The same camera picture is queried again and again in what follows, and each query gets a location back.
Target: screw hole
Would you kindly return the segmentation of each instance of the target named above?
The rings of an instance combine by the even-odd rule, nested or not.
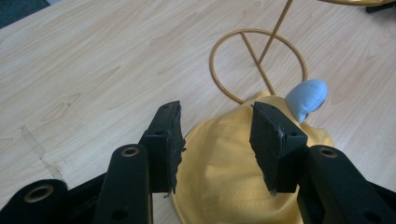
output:
[[[382,219],[379,215],[374,212],[366,211],[363,213],[364,217],[374,223],[381,223]]]
[[[114,220],[120,221],[125,219],[126,217],[128,217],[128,212],[122,210],[122,209],[117,209],[116,211],[113,212],[113,214],[111,215],[111,217]]]
[[[137,155],[138,153],[139,153],[139,148],[137,148],[137,147],[128,147],[128,148],[125,148],[121,152],[121,155],[123,157],[132,157],[132,156]]]
[[[24,200],[27,203],[36,203],[40,202],[41,200],[46,199],[51,195],[53,192],[53,186],[52,185],[43,185],[40,187],[37,187],[35,189],[30,190],[24,197]]]
[[[337,157],[337,154],[336,154],[335,152],[333,152],[332,150],[327,149],[327,148],[322,148],[322,149],[320,150],[320,153],[321,153],[323,156],[329,157],[329,158],[335,158],[335,157]]]

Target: yellow fabric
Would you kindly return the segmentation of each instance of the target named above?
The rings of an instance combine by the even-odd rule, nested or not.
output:
[[[323,129],[299,124],[283,98],[261,92],[235,110],[197,125],[186,138],[173,201],[183,223],[302,223],[297,194],[273,197],[249,143],[255,101],[279,108],[308,135],[332,146]]]

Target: light blue object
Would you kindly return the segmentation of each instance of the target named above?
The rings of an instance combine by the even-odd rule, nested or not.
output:
[[[320,79],[307,80],[289,92],[285,100],[291,113],[302,123],[309,113],[319,109],[327,97],[327,85]]]

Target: wood grain surface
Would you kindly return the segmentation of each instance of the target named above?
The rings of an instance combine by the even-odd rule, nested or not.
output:
[[[242,28],[271,30],[284,1],[63,0],[0,30],[0,207],[23,186],[60,178],[73,188],[138,142],[160,105],[179,100],[182,132],[237,107],[213,82],[215,43]],[[295,0],[280,35],[329,86],[308,123],[327,129],[370,181],[396,191],[396,13]],[[247,36],[262,51],[266,36]],[[242,40],[215,58],[224,85],[266,90]],[[301,81],[275,41],[263,61],[278,95]],[[156,223],[179,223],[154,196]]]

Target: metal wire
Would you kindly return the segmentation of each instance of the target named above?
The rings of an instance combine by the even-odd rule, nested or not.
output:
[[[247,45],[247,48],[254,60],[254,62],[256,63],[260,73],[262,74],[262,78],[264,79],[265,84],[268,87],[268,90],[271,94],[276,95],[275,89],[271,84],[270,79],[268,78],[268,76],[265,74],[264,69],[262,68],[262,60],[264,59],[264,56],[266,55],[268,49],[270,48],[272,41],[275,39],[280,40],[281,42],[283,42],[286,46],[288,46],[293,52],[294,54],[297,56],[297,59],[300,62],[300,65],[302,67],[303,70],[303,80],[307,80],[308,78],[308,73],[307,73],[307,69],[306,69],[306,64],[304,61],[303,56],[301,55],[300,51],[297,50],[297,48],[295,48],[290,42],[289,40],[285,39],[284,37],[280,36],[277,34],[277,31],[282,23],[282,21],[285,19],[285,16],[290,8],[290,5],[292,3],[292,0],[288,0],[288,2],[286,3],[285,7],[283,8],[283,11],[279,17],[279,19],[277,20],[276,26],[274,28],[274,31],[270,32],[270,31],[265,31],[265,30],[259,30],[259,29],[243,29],[243,30],[237,30],[237,31],[233,31],[227,35],[225,35],[224,37],[222,37],[213,47],[212,52],[210,53],[210,59],[209,59],[209,68],[210,68],[210,73],[213,77],[213,80],[215,81],[216,85],[218,85],[218,87],[228,96],[230,97],[232,100],[236,101],[238,104],[242,104],[245,101],[241,100],[240,98],[236,97],[235,95],[233,95],[232,93],[230,93],[219,81],[218,76],[216,75],[216,71],[215,71],[215,66],[214,66],[214,59],[215,59],[215,54],[216,54],[216,50],[219,48],[219,46],[228,38],[230,38],[233,35],[241,35],[242,38],[245,41],[245,44]],[[248,37],[246,36],[246,33],[258,33],[258,34],[262,34],[262,35],[269,35],[270,38],[267,41],[267,44],[265,45],[264,51],[262,52],[262,55],[260,57],[260,59],[257,57],[256,53],[253,50],[253,47],[251,47],[250,42],[248,41]]]

